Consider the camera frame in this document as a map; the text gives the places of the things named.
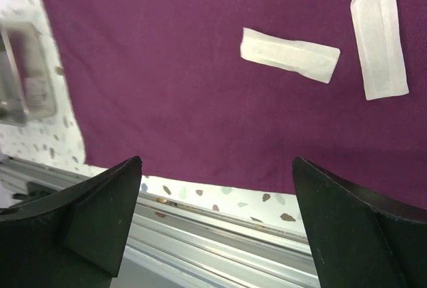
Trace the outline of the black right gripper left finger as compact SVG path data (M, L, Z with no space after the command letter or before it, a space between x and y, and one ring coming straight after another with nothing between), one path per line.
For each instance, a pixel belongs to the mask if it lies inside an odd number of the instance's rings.
M122 163L1 210L2 287L109 287L117 277L142 162Z

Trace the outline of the white sterile packet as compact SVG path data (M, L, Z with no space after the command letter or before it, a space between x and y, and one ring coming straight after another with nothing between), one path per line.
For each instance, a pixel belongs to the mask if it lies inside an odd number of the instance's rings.
M280 39L244 28L240 44L243 59L328 84L338 63L338 48L306 41Z
M366 99L409 94L396 0L351 0L350 11Z

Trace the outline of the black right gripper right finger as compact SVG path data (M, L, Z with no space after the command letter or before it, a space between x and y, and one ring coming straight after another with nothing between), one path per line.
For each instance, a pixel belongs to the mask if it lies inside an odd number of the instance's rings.
M425 287L426 210L302 158L292 179L321 287Z

